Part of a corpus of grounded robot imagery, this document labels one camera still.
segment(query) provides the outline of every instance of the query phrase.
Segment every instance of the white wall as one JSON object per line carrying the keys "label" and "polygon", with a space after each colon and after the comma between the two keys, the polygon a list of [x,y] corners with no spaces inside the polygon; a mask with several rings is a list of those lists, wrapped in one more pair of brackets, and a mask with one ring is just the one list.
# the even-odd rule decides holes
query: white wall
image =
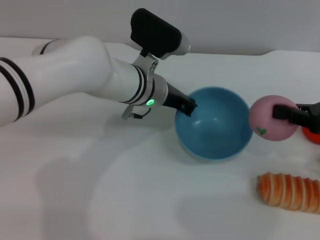
{"label": "white wall", "polygon": [[182,30],[194,52],[320,51],[320,0],[1,0],[0,36],[132,45],[130,18],[141,7]]}

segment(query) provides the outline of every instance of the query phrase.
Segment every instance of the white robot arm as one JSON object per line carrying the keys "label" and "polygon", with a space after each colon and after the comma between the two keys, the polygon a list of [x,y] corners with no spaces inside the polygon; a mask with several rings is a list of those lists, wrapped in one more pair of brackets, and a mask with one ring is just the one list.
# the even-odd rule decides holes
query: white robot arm
{"label": "white robot arm", "polygon": [[[29,57],[0,57],[0,126],[78,92],[128,104],[124,119],[142,118],[132,113],[134,106],[164,105],[190,115],[197,106],[194,100],[154,74],[158,65],[154,56],[165,59],[187,53],[186,37],[143,8],[133,14],[131,28],[131,38],[143,48],[132,64],[111,58],[105,45],[90,36],[49,42]],[[152,39],[160,45],[150,44]]]}

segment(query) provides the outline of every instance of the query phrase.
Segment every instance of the white table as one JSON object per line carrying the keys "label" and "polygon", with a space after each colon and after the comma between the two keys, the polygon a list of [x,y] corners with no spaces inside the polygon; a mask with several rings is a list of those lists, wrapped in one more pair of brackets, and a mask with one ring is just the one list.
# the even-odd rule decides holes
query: white table
{"label": "white table", "polygon": [[[0,56],[28,56],[47,40],[0,38]],[[132,62],[138,51],[106,44]],[[185,93],[221,86],[251,105],[270,94],[320,101],[320,53],[188,54],[157,73]],[[320,146],[301,131],[254,135],[236,159],[205,164],[178,143],[174,109],[121,120],[121,103],[62,97],[0,128],[1,240],[318,240],[320,216],[264,205],[267,171],[320,179]]]}

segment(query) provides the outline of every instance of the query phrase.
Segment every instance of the pink ball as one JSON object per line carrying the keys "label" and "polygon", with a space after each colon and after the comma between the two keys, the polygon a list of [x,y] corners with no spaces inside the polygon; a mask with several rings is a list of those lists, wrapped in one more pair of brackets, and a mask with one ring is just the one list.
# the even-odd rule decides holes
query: pink ball
{"label": "pink ball", "polygon": [[291,137],[296,132],[298,125],[289,123],[288,120],[273,118],[274,105],[286,105],[298,109],[293,101],[283,96],[264,96],[251,106],[249,125],[256,134],[264,139],[282,141]]}

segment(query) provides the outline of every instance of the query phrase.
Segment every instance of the toy bread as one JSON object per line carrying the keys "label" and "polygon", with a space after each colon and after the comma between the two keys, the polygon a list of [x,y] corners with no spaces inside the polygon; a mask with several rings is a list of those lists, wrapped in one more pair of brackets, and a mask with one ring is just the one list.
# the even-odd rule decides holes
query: toy bread
{"label": "toy bread", "polygon": [[267,172],[257,177],[256,190],[269,206],[320,213],[320,182],[318,180]]}

